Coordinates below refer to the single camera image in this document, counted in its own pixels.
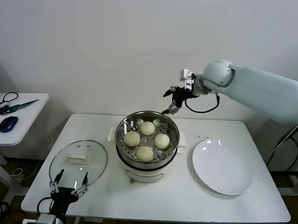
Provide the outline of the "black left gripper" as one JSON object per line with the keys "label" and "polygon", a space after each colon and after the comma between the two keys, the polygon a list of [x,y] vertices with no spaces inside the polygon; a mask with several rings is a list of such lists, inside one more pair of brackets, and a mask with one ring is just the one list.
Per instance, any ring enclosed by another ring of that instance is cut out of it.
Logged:
{"label": "black left gripper", "polygon": [[64,173],[62,169],[57,176],[50,181],[51,199],[53,205],[50,209],[50,214],[66,214],[67,209],[71,203],[78,201],[78,197],[82,197],[88,189],[88,171],[83,178],[80,188],[74,189],[69,187],[58,188],[58,183]]}

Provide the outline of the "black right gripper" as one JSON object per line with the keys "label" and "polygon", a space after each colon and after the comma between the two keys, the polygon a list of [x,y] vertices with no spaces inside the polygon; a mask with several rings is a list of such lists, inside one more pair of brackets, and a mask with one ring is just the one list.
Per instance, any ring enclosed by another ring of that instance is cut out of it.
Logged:
{"label": "black right gripper", "polygon": [[173,103],[165,109],[161,114],[174,115],[176,114],[184,101],[192,98],[192,92],[188,89],[172,86],[164,94],[163,97],[173,95]]}

